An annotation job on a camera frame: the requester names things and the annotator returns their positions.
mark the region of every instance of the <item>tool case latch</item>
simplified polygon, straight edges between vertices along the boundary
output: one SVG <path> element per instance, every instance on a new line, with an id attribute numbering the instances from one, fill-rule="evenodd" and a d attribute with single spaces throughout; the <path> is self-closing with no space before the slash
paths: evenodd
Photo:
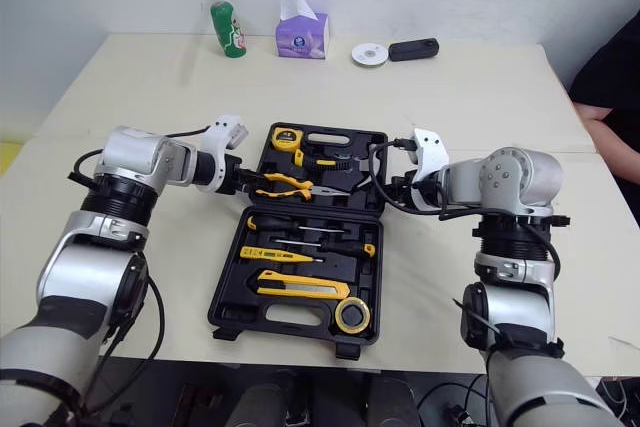
<path id="1" fill-rule="evenodd" d="M 360 345 L 336 343 L 336 358 L 344 360 L 360 359 Z"/>
<path id="2" fill-rule="evenodd" d="M 241 332 L 242 330 L 220 327 L 213 331 L 213 338 L 220 340 L 236 340 Z"/>

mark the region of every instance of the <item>tissue box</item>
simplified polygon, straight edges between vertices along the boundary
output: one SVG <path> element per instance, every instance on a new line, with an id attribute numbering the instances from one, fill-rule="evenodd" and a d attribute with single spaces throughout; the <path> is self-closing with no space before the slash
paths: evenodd
<path id="1" fill-rule="evenodd" d="M 296 15 L 281 20 L 276 27 L 276 45 L 280 57 L 324 59 L 329 47 L 329 16 L 316 13 L 317 19 Z"/>

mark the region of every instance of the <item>green can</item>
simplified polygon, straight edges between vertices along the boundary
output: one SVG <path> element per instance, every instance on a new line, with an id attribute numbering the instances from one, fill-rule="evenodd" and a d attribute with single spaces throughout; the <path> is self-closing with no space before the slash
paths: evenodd
<path id="1" fill-rule="evenodd" d="M 247 52 L 247 48 L 240 24 L 233 15 L 233 6 L 225 1 L 216 2 L 211 6 L 211 19 L 225 55 L 242 57 Z"/>

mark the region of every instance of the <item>cd disc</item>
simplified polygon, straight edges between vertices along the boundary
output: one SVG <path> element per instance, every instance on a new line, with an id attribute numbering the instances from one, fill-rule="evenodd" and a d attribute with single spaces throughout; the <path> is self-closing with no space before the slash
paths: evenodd
<path id="1" fill-rule="evenodd" d="M 389 58 L 389 52 L 382 45 L 358 44 L 351 50 L 351 57 L 361 65 L 381 65 Z"/>

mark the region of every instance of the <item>yellow handle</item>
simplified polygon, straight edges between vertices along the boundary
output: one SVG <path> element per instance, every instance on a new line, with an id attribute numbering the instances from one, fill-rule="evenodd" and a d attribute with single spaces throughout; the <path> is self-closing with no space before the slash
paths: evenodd
<path id="1" fill-rule="evenodd" d="M 272 280 L 285 284 L 282 289 L 271 287 L 258 287 L 259 294 L 281 295 L 285 297 L 306 297 L 309 299 L 346 299 L 349 296 L 349 286 L 344 282 L 329 279 L 318 279 L 316 277 L 303 277 L 301 275 L 285 275 L 273 270 L 264 270 L 258 276 L 258 280 Z M 297 290 L 286 288 L 289 285 L 310 285 L 318 287 L 329 287 L 333 292 L 320 292 L 313 290 Z"/>
<path id="2" fill-rule="evenodd" d="M 262 247 L 249 247 L 245 245 L 240 249 L 242 259 L 264 259 L 274 262 L 313 262 L 313 257 L 296 254 L 279 249 L 263 249 Z"/>
<path id="3" fill-rule="evenodd" d="M 298 167 L 304 167 L 304 152 L 300 149 L 296 150 L 296 153 L 293 156 L 293 163 Z M 311 163 L 314 165 L 336 165 L 335 160 L 325 160 L 325 159 L 311 159 Z"/>
<path id="4" fill-rule="evenodd" d="M 266 190 L 256 190 L 256 194 L 265 195 L 267 197 L 271 197 L 272 199 L 279 199 L 281 197 L 291 197 L 294 195 L 301 195 L 304 197 L 304 200 L 311 199 L 311 191 L 310 190 L 290 190 L 289 192 L 267 192 Z"/>
<path id="5" fill-rule="evenodd" d="M 376 246 L 373 244 L 364 244 L 364 251 L 369 254 L 369 257 L 376 255 Z"/>
<path id="6" fill-rule="evenodd" d="M 304 161 L 304 152 L 300 149 L 296 149 L 296 153 L 293 155 L 293 163 L 298 167 L 302 167 L 302 162 Z"/>
<path id="7" fill-rule="evenodd" d="M 264 174 L 264 178 L 272 182 L 284 182 L 295 187 L 296 189 L 310 189 L 311 187 L 313 187 L 313 182 L 311 182 L 310 180 L 298 180 L 294 177 L 289 177 L 288 175 L 280 173 Z"/>

